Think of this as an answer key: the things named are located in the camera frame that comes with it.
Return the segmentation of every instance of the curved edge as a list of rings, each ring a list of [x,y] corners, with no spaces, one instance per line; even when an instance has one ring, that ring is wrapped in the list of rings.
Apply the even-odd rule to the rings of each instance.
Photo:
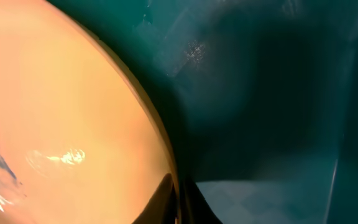
[[[158,138],[164,145],[167,147],[167,150],[164,151],[168,164],[171,169],[173,176],[173,186],[177,195],[178,205],[180,203],[179,196],[179,180],[177,175],[177,166],[175,162],[175,156],[173,153],[172,145],[168,137],[168,133],[165,130],[165,127],[162,123],[161,117],[159,116],[157,110],[155,109],[151,99],[147,95],[146,91],[143,89],[142,85],[136,79],[134,74],[129,70],[129,68],[124,64],[124,62],[115,54],[104,42],[102,42],[97,35],[92,33],[89,29],[81,25],[79,22],[70,18],[68,15],[64,14],[61,10],[57,9],[55,6],[50,4],[47,1],[44,1],[45,7],[49,7],[51,11],[56,12],[65,20],[68,24],[74,21],[75,24],[72,27],[82,35],[98,52],[100,52],[106,61],[117,71],[119,76],[122,78],[124,83],[129,87],[132,94],[136,97],[140,106],[146,112],[147,117],[149,118],[150,123],[152,124],[155,132],[158,135]],[[181,212],[180,206],[178,206],[178,223],[181,223]]]

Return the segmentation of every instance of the glossy surface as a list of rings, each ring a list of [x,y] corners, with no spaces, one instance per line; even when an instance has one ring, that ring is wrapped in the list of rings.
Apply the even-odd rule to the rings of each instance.
[[[133,222],[172,170],[146,97],[49,3],[0,0],[0,223]]]

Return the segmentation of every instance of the round object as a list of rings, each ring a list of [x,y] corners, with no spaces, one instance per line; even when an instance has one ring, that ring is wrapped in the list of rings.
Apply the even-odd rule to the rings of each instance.
[[[132,223],[166,173],[161,120],[119,58],[47,2],[0,0],[0,223]]]

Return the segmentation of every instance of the orange surface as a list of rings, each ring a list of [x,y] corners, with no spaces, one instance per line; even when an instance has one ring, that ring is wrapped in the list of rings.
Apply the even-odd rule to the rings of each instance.
[[[168,152],[74,22],[43,1],[0,0],[0,153],[17,176],[0,168],[0,223],[131,223],[173,170]]]

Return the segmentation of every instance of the dark teal surface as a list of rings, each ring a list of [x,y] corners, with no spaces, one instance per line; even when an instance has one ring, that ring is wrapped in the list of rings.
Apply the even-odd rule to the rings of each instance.
[[[299,216],[357,223],[358,0],[50,2],[138,78],[180,177],[283,184]]]

